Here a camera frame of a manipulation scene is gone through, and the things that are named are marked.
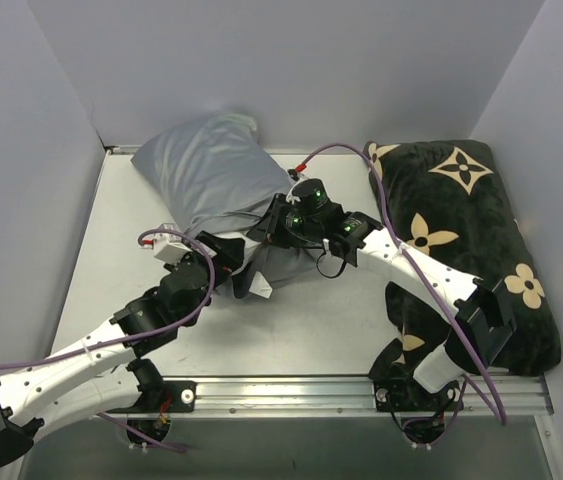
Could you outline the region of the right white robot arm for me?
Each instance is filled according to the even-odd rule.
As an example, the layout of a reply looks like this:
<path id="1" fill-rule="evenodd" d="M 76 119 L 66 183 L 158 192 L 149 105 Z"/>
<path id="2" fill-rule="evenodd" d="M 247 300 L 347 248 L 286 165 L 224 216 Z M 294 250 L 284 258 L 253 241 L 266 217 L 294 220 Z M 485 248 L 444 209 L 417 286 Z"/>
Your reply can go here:
<path id="1" fill-rule="evenodd" d="M 333 202 L 321 180 L 277 194 L 248 238 L 278 248 L 317 248 L 384 276 L 442 315 L 448 338 L 419 362 L 404 385 L 407 402 L 426 409 L 449 382 L 488 368 L 517 329 L 502 280 L 486 282 L 453 269 L 392 237 L 362 212 Z"/>

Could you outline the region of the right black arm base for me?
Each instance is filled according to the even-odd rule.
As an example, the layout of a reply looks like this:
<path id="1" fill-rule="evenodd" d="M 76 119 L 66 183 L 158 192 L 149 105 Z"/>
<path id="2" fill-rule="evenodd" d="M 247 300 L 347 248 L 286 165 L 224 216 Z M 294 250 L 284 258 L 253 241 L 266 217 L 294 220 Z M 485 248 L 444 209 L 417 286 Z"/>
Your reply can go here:
<path id="1" fill-rule="evenodd" d="M 373 382 L 375 393 L 381 389 L 385 391 L 376 400 L 382 411 L 438 413 L 460 404 L 457 381 L 452 381 L 437 393 L 429 393 L 414 380 L 412 369 L 401 363 L 374 365 L 368 376 Z"/>

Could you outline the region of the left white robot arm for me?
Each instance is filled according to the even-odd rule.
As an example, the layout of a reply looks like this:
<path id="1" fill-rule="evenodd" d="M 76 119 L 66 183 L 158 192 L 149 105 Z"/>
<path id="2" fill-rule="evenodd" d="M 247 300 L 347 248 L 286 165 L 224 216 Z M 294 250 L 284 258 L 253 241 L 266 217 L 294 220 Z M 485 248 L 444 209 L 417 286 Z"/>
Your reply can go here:
<path id="1" fill-rule="evenodd" d="M 0 366 L 0 468 L 49 433 L 118 408 L 157 408 L 164 381 L 147 356 L 193 325 L 213 290 L 257 249 L 243 234 L 184 237 L 155 287 L 68 347 L 31 363 Z"/>

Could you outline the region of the grey pillowcase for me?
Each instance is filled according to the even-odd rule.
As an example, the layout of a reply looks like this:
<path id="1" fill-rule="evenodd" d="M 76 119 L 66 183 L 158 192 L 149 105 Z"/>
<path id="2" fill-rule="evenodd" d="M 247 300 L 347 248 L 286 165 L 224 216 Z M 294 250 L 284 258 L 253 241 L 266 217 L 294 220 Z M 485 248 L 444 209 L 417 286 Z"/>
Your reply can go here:
<path id="1" fill-rule="evenodd" d="M 219 113 L 153 137 L 132 164 L 161 195 L 182 233 L 242 238 L 273 197 L 292 187 L 288 174 L 258 144 L 257 133 L 253 117 Z"/>

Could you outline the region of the white pillow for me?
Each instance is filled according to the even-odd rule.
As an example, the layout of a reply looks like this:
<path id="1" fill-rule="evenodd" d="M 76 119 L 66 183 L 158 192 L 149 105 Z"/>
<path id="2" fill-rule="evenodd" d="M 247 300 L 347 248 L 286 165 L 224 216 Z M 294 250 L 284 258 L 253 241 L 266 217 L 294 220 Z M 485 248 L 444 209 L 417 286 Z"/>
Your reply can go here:
<path id="1" fill-rule="evenodd" d="M 252 277 L 256 271 L 260 271 L 263 274 L 268 255 L 267 246 L 250 240 L 244 235 L 241 238 L 245 241 L 245 262 L 237 273 L 232 276 L 234 297 L 239 300 L 251 295 L 248 289 Z"/>

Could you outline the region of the aluminium front rail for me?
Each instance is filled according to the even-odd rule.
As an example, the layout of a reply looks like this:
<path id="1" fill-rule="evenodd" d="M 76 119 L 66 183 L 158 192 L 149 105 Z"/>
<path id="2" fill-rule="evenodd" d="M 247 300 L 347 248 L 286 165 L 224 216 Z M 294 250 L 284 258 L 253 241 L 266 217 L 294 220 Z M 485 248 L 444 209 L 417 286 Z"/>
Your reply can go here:
<path id="1" fill-rule="evenodd" d="M 372 416 L 389 414 L 377 406 L 373 383 L 361 376 L 309 377 L 171 377 L 167 380 L 190 379 L 197 383 L 196 401 L 190 413 L 129 413 L 128 407 L 109 410 L 110 414 L 128 418 L 176 418 L 182 415 L 222 417 L 228 415 L 265 416 Z M 544 416 L 554 412 L 546 381 L 543 377 L 522 378 L 492 372 L 491 379 L 508 417 Z M 467 415 L 491 414 L 485 400 L 475 390 L 482 391 L 495 405 L 485 381 L 473 377 L 462 397 L 460 412 Z M 430 412 L 395 413 L 397 416 L 431 415 Z"/>

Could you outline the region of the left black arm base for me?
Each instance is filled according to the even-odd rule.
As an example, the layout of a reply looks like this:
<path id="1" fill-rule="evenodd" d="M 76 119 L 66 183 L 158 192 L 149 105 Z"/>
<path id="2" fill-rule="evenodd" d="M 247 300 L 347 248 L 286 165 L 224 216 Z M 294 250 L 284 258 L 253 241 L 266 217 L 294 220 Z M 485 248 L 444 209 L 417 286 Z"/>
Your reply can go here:
<path id="1" fill-rule="evenodd" d="M 126 369 L 138 381 L 138 399 L 129 413 L 190 413 L 194 411 L 197 383 L 190 379 L 163 377 L 148 359 L 136 359 Z"/>

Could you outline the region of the black floral plush pillow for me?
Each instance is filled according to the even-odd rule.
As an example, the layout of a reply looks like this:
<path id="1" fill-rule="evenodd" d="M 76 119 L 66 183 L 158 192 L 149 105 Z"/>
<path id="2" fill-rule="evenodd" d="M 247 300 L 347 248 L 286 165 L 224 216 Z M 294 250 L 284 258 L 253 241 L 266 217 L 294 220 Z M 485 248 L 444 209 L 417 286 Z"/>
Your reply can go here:
<path id="1" fill-rule="evenodd" d="M 490 147 L 475 140 L 366 143 L 368 176 L 394 231 L 418 251 L 484 280 L 502 280 L 517 329 L 493 361 L 535 377 L 561 361 L 561 339 Z"/>

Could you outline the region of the white pillow care label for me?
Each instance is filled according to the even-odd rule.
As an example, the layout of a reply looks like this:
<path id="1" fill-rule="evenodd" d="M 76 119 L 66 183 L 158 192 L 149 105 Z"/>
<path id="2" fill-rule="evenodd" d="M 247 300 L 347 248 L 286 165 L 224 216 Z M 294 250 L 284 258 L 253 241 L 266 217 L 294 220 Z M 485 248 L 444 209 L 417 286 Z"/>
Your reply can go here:
<path id="1" fill-rule="evenodd" d="M 269 299 L 272 295 L 273 287 L 260 271 L 256 271 L 252 277 L 248 292 L 257 297 Z"/>

